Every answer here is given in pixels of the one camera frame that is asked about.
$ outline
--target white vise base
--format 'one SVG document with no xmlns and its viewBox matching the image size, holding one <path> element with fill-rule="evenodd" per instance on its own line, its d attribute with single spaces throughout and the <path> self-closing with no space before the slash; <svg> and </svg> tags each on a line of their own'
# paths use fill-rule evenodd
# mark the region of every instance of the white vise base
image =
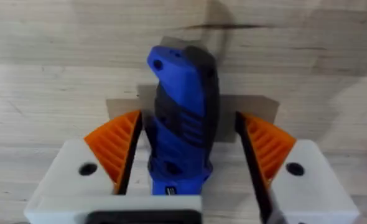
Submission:
<svg viewBox="0 0 367 224">
<path fill-rule="evenodd" d="M 91 175 L 80 175 L 92 163 Z M 95 211 L 196 210 L 200 196 L 131 197 L 112 195 L 113 183 L 82 139 L 65 142 L 35 190 L 24 214 L 31 224 L 83 224 Z"/>
<path fill-rule="evenodd" d="M 303 175 L 291 174 L 286 165 L 300 164 Z M 359 210 L 338 181 L 318 146 L 298 140 L 269 189 L 273 213 L 268 224 L 351 224 Z"/>
</svg>

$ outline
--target round hole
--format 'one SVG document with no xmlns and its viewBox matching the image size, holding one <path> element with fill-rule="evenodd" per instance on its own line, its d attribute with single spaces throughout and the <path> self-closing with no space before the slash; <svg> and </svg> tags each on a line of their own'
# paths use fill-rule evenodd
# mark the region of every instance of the round hole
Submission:
<svg viewBox="0 0 367 224">
<path fill-rule="evenodd" d="M 305 169 L 301 164 L 296 162 L 290 162 L 286 164 L 286 170 L 292 175 L 302 176 L 305 173 Z"/>
<path fill-rule="evenodd" d="M 94 163 L 86 163 L 83 164 L 80 169 L 78 170 L 78 173 L 80 175 L 91 175 L 93 173 L 95 173 L 96 169 L 98 168 L 98 166 Z"/>
<path fill-rule="evenodd" d="M 154 60 L 153 66 L 157 71 L 160 71 L 163 69 L 163 63 L 160 60 Z"/>
</svg>

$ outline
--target blue rotary tool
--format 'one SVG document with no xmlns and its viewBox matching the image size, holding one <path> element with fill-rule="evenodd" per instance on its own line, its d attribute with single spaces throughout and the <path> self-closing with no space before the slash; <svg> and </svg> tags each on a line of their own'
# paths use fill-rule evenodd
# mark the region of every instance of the blue rotary tool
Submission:
<svg viewBox="0 0 367 224">
<path fill-rule="evenodd" d="M 148 58 L 159 79 L 154 116 L 146 125 L 152 147 L 149 172 L 154 195 L 200 194 L 219 118 L 214 57 L 198 47 L 153 47 Z"/>
</svg>

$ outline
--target cardboard piece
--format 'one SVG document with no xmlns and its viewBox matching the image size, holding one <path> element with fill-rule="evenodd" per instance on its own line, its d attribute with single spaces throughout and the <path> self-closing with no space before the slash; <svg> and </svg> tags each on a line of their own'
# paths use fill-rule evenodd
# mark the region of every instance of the cardboard piece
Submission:
<svg viewBox="0 0 367 224">
<path fill-rule="evenodd" d="M 138 86 L 137 99 L 109 99 L 106 100 L 109 118 L 113 119 L 128 111 L 141 109 L 146 120 L 152 116 L 154 98 L 157 85 Z M 235 112 L 251 113 L 270 123 L 276 117 L 279 102 L 256 95 L 221 95 L 220 98 L 220 120 L 216 134 L 216 142 L 234 142 L 235 132 Z"/>
</svg>

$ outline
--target wood grain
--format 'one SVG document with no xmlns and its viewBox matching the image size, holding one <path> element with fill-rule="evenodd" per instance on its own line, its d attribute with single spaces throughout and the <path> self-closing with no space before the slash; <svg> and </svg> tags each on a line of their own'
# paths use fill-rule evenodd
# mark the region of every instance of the wood grain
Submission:
<svg viewBox="0 0 367 224">
<path fill-rule="evenodd" d="M 0 224 L 25 220 L 64 140 L 108 120 L 107 99 L 157 82 L 146 57 L 165 36 L 218 57 L 222 94 L 277 101 L 275 123 L 318 142 L 367 223 L 367 0 L 0 0 Z M 259 223 L 237 147 L 215 147 L 207 223 Z"/>
</svg>

